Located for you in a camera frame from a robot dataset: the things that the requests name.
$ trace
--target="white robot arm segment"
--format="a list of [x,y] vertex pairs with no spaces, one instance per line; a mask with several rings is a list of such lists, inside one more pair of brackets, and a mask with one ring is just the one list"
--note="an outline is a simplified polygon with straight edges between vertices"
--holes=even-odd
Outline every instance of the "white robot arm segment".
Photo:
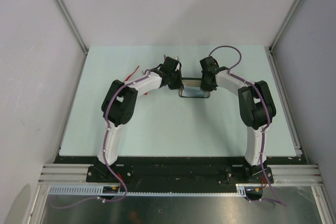
[[[242,87],[247,87],[246,84],[237,80],[236,78],[228,74],[228,70],[219,72],[216,75],[217,85],[221,88],[227,89],[231,93],[238,96],[238,89]],[[261,150],[261,131],[264,126],[259,127],[259,129],[254,130],[252,127],[247,127],[247,148],[245,153],[245,160],[251,165],[260,165],[260,150]],[[262,162],[266,160],[266,155],[263,153]]]
[[[150,76],[142,81],[139,81],[133,85],[130,85],[130,88],[135,88],[138,91],[138,97],[154,89],[158,89],[161,85],[162,78],[157,74],[152,72]],[[107,142],[106,142],[106,159],[108,165],[113,164],[118,158],[118,147],[120,143],[120,136],[123,129],[123,124],[118,125],[117,127],[110,121],[111,128],[108,131]],[[105,163],[103,158],[103,149],[98,154],[98,160]]]

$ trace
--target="metal floor panel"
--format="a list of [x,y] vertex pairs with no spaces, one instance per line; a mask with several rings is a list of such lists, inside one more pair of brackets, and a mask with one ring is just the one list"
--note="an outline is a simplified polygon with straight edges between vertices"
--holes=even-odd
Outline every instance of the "metal floor panel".
[[[248,203],[240,197],[126,197],[117,203],[95,199],[58,210],[46,204],[42,223],[322,223],[311,187],[276,188],[283,207],[269,202]],[[87,196],[50,195],[56,206],[73,204]],[[272,196],[269,188],[263,198]]]

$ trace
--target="white wall panel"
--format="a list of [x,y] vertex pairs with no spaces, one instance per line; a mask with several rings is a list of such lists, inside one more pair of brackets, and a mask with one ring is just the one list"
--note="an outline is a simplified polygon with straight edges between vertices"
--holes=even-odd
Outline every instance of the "white wall panel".
[[20,223],[59,139],[83,54],[53,0],[0,6],[0,223]]
[[89,46],[270,45],[293,0],[64,0]]
[[336,0],[305,0],[276,50],[302,145],[336,209]]

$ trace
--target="red wire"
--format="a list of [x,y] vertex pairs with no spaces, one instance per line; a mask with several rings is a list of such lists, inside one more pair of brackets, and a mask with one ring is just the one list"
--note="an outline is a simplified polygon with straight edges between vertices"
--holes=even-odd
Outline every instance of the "red wire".
[[117,173],[117,176],[122,180],[122,181],[124,181],[123,179],[122,179],[122,177],[121,177],[121,174],[120,173]]
[[131,74],[130,74],[124,81],[128,81],[128,80],[132,77],[132,75],[135,74],[135,72],[138,70],[139,67],[140,67],[140,66],[137,66],[136,69],[134,70],[134,72],[131,73]]
[[265,187],[267,186],[267,182],[266,182],[266,180],[264,179],[264,177],[261,177],[261,182],[262,182],[263,184],[265,184],[265,185],[263,186],[263,188],[265,188]]

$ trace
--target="light blue table surface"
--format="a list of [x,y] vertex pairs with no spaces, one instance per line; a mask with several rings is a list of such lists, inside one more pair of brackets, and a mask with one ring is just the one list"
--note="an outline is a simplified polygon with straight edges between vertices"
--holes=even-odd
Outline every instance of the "light blue table surface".
[[[106,124],[101,104],[113,80],[124,80],[135,68],[156,67],[163,55],[178,56],[182,77],[201,77],[200,60],[216,46],[91,47],[69,122],[61,156],[96,156]],[[277,108],[266,141],[267,156],[295,156],[292,139],[262,45],[239,45],[243,59],[233,72],[250,80],[265,80]],[[213,53],[220,66],[233,65],[238,53]],[[138,71],[134,77],[140,77]],[[208,99],[180,98],[162,87],[138,98],[133,118],[124,127],[121,156],[244,156],[246,126],[239,115],[238,97],[218,88]]]

